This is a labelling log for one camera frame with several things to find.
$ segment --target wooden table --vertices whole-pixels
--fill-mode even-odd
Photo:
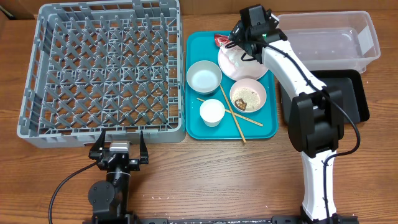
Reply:
[[[362,74],[371,119],[359,124],[358,152],[335,161],[338,213],[361,223],[398,223],[398,11],[370,11],[381,58]],[[199,30],[232,29],[238,14],[186,16],[184,39]],[[0,41],[0,223],[47,223],[57,185],[88,165],[88,148],[37,149],[16,134],[35,21],[7,21]],[[279,110],[268,141],[196,141],[148,145],[150,165],[133,173],[129,208],[141,218],[264,218],[298,215],[303,169]],[[346,126],[340,151],[354,146]],[[88,189],[104,180],[92,168],[68,181],[53,208],[54,223],[91,217]]]

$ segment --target wooden stick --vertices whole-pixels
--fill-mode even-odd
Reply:
[[[239,123],[238,123],[238,121],[236,120],[235,113],[234,113],[234,111],[232,110],[232,107],[231,107],[231,105],[230,105],[230,103],[229,103],[229,99],[226,97],[225,92],[224,92],[224,89],[223,89],[223,87],[221,86],[221,84],[220,84],[220,88],[221,88],[221,91],[223,92],[223,95],[224,95],[226,104],[227,104],[228,107],[229,107],[229,110],[230,110],[230,112],[231,112],[231,114],[232,114],[232,117],[234,118],[236,127],[238,128],[238,131],[239,131],[239,133],[240,133],[241,136],[242,136],[243,143],[246,143],[246,139],[244,138],[244,135],[243,135],[243,132],[242,132],[242,130],[241,130],[241,127],[239,126]]]
[[[205,100],[203,100],[203,99],[201,99],[201,98],[197,98],[197,100],[202,101],[202,102],[205,101]],[[231,111],[228,110],[228,109],[225,109],[225,112],[231,113]],[[239,117],[239,118],[242,118],[243,120],[249,121],[250,123],[256,124],[256,125],[258,125],[258,126],[260,126],[260,127],[263,127],[263,125],[262,125],[260,122],[254,121],[254,120],[252,120],[252,119],[250,119],[250,118],[247,118],[247,117],[245,117],[245,116],[242,116],[242,115],[240,115],[240,114],[235,113],[235,116],[237,116],[237,117]]]

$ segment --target gray dish rack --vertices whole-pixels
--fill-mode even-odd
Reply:
[[[178,0],[40,8],[17,127],[37,147],[185,138]]]

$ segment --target red wrapper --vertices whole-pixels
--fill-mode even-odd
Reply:
[[[216,42],[217,47],[221,47],[222,45],[226,45],[231,42],[230,40],[228,40],[227,36],[221,34],[215,34],[214,41]]]

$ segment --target teal tray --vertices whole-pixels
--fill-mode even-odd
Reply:
[[[228,35],[229,31],[196,32],[189,36],[187,40],[187,71],[191,65],[201,60],[209,60],[218,64],[217,55],[219,48],[215,44],[214,34]],[[263,127],[260,127],[241,118],[236,118],[246,139],[269,139],[273,137],[278,130],[274,74],[268,71],[258,81],[264,85],[264,88],[267,92],[267,101],[259,111],[243,114],[239,113],[237,110],[235,110],[233,105],[231,105],[235,113],[239,113],[263,124]],[[229,90],[234,82],[234,80],[223,74],[223,80],[221,84],[228,98]],[[223,102],[225,108],[228,108],[220,88],[210,95],[201,95],[192,90],[188,83],[186,83],[185,86],[186,125],[189,135],[195,139],[201,140],[241,139],[231,114],[225,113],[221,123],[215,128],[208,127],[200,118],[199,108],[202,102],[197,100],[197,98],[204,100],[217,99]]]

